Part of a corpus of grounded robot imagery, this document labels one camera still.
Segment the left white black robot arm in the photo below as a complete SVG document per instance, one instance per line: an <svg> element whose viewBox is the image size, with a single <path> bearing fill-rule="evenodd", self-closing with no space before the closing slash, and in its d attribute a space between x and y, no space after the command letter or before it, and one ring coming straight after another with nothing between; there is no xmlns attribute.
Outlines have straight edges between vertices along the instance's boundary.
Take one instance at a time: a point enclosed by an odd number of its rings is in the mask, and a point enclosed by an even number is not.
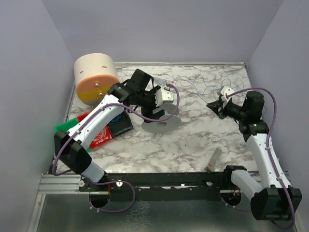
<svg viewBox="0 0 309 232"><path fill-rule="evenodd" d="M170 100L170 94L160 86L146 90L153 77L137 69L132 77L111 86L98 106L76 126L54 136L56 160L62 161L69 169L91 181L99 182L106 172L95 164L87 148L97 134L114 118L131 105L141 108L141 117L147 121L158 121L164 111L154 113L163 101Z"/></svg>

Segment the grey plastic cable spool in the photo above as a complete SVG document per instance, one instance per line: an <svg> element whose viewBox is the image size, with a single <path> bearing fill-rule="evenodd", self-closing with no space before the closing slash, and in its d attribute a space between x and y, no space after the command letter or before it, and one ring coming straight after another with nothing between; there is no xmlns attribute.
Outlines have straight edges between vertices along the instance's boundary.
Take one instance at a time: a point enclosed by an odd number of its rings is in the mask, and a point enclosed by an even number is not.
<svg viewBox="0 0 309 232"><path fill-rule="evenodd" d="M168 120L165 120L163 122L143 122L141 124L141 127L144 131L148 133L167 133L176 130L182 123L182 120L180 117L178 117L179 114L179 108L176 107L175 104L172 103L164 103L161 106L159 106L157 109L154 110L154 113L159 112L160 110L164 111L164 115L161 116L159 119L166 119L169 117L172 112L176 109L176 113Z"/></svg>

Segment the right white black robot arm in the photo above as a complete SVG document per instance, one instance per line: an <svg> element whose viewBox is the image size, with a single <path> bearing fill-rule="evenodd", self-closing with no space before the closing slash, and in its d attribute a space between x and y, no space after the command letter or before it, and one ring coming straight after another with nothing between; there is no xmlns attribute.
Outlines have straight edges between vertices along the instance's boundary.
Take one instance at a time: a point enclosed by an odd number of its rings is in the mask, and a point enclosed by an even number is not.
<svg viewBox="0 0 309 232"><path fill-rule="evenodd" d="M218 100L207 105L220 119L230 117L238 122L260 176L260 182L257 182L243 166L227 166L226 180L250 200L256 220L294 221L302 193L292 187L275 154L271 140L273 126L262 119L264 95L260 88L248 88L246 92L243 105L239 106L232 102L236 94L233 89L224 86L218 92Z"/></svg>

